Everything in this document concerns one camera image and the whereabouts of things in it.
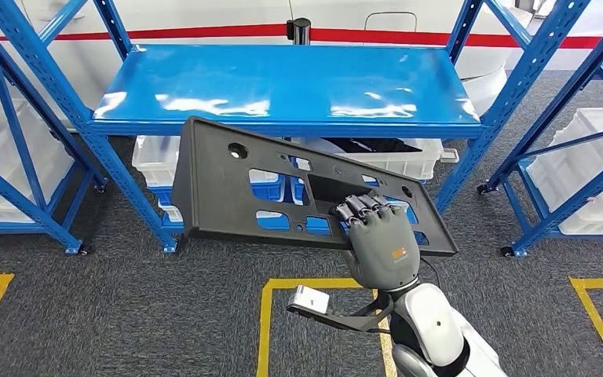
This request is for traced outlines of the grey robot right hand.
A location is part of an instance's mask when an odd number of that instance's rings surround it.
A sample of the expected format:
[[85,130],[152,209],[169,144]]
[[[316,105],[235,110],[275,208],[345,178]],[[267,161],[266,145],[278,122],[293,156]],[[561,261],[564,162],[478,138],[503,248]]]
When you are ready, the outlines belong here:
[[357,283],[401,291],[418,282],[421,255],[406,207],[384,196],[351,195],[334,214],[347,225],[351,249],[343,256]]

